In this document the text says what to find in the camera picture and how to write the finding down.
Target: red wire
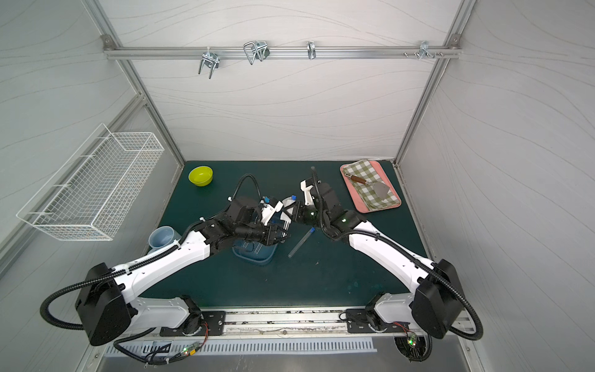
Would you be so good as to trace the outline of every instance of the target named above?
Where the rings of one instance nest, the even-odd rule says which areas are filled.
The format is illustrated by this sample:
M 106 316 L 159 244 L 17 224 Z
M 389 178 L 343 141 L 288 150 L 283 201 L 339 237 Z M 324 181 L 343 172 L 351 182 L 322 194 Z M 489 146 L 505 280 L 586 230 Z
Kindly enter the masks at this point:
M 399 327 L 401 327 L 405 331 L 405 334 L 407 334 L 407 332 L 411 332 L 410 330 L 407 329 L 407 327 L 403 326 L 402 324 L 399 324 L 399 323 L 397 323 L 395 321 L 393 322 L 393 324 L 396 324 Z

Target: aluminum rail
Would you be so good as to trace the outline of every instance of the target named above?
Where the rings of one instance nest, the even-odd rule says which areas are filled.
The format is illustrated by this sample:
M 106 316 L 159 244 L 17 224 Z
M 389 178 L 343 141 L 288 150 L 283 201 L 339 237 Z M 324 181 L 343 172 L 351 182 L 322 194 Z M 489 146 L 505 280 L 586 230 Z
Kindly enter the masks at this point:
M 307 60 L 305 46 L 271 46 L 268 60 Z M 221 60 L 245 60 L 242 47 L 212 47 L 209 51 Z M 104 49 L 109 60 L 199 60 L 207 48 L 112 48 Z M 316 46 L 316 59 L 322 60 L 361 60 L 361 59 L 417 59 L 419 46 Z M 445 46 L 429 46 L 427 51 L 434 54 L 428 59 L 459 58 L 461 49 Z

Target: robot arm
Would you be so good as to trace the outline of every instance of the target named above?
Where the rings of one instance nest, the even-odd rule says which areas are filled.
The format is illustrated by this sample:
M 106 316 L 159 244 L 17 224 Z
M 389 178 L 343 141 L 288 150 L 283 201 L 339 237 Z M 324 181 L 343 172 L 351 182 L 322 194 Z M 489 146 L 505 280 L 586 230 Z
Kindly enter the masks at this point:
M 303 181 L 301 189 L 305 202 L 296 201 L 285 209 L 292 220 L 317 226 L 330 239 L 349 243 L 386 268 L 412 293 L 376 296 L 366 306 L 367 320 L 373 329 L 382 331 L 383 323 L 411 319 L 411 323 L 417 323 L 430 336 L 439 339 L 448 331 L 468 339 L 481 338 L 481 322 L 464 297 L 453 265 L 446 260 L 435 263 L 409 251 L 378 231 L 363 216 L 344 210 L 334 190 L 318 181 L 314 168 L 312 178 Z M 464 307 L 477 328 L 473 335 L 452 328 Z
M 183 267 L 230 247 L 236 239 L 263 245 L 282 242 L 289 237 L 289 224 L 295 221 L 320 227 L 332 240 L 345 241 L 389 270 L 411 291 L 405 296 L 386 294 L 375 299 L 367 307 L 373 328 L 380 329 L 380 320 L 391 323 L 412 317 L 431 336 L 442 338 L 449 329 L 455 332 L 450 326 L 463 309 L 462 303 L 466 303 L 468 310 L 471 306 L 463 297 L 452 265 L 444 260 L 436 264 L 407 250 L 379 232 L 363 216 L 344 210 L 334 190 L 326 183 L 319 183 L 315 174 L 300 186 L 305 201 L 295 197 L 283 201 L 264 197 L 258 202 L 245 196 L 234 198 L 224 211 L 190 226 L 180 241 L 111 269 L 104 263 L 91 268 L 84 282 L 48 297 L 40 313 L 52 325 L 84 329 L 93 346 L 103 345 L 127 330 L 138 328 L 169 327 L 193 334 L 201 326 L 202 313 L 190 298 L 145 299 L 139 297 L 140 294 Z M 281 212 L 282 226 L 270 223 L 277 212 Z M 82 324 L 54 318 L 49 313 L 49 304 L 79 288 L 75 307 Z

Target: wavy line pattern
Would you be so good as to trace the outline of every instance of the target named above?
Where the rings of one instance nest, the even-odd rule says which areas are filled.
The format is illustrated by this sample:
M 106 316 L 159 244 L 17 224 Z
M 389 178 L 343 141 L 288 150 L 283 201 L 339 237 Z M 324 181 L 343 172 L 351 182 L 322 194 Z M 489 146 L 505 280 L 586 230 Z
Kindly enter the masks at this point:
M 209 80 L 196 74 L 196 61 L 135 65 L 192 160 L 391 158 L 432 67 L 406 60 L 233 62 Z
M 101 52 L 80 0 L 9 0 L 1 8 L 0 242 L 47 177 L 134 97 L 119 66 Z M 157 132 L 143 111 L 126 129 Z M 176 169 L 166 152 L 112 242 L 65 243 L 42 233 L 32 239 L 0 280 L 0 370 L 76 370 L 88 346 L 84 332 L 48 326 L 39 304 L 79 282 L 89 267 L 141 256 L 146 242 L 139 236 L 154 228 Z M 76 321 L 74 296 L 52 304 L 52 312 Z M 23 358 L 19 350 L 31 348 L 37 352 Z
M 460 0 L 101 0 L 125 46 L 442 44 Z
M 484 0 L 401 168 L 486 370 L 595 365 L 595 8 Z

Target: white wire basket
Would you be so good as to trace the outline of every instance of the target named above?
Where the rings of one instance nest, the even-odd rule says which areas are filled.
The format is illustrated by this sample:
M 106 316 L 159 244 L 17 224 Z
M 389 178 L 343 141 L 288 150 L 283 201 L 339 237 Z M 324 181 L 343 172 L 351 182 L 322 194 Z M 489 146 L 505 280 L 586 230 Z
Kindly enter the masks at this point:
M 163 150 L 151 132 L 102 124 L 17 217 L 58 240 L 112 240 Z

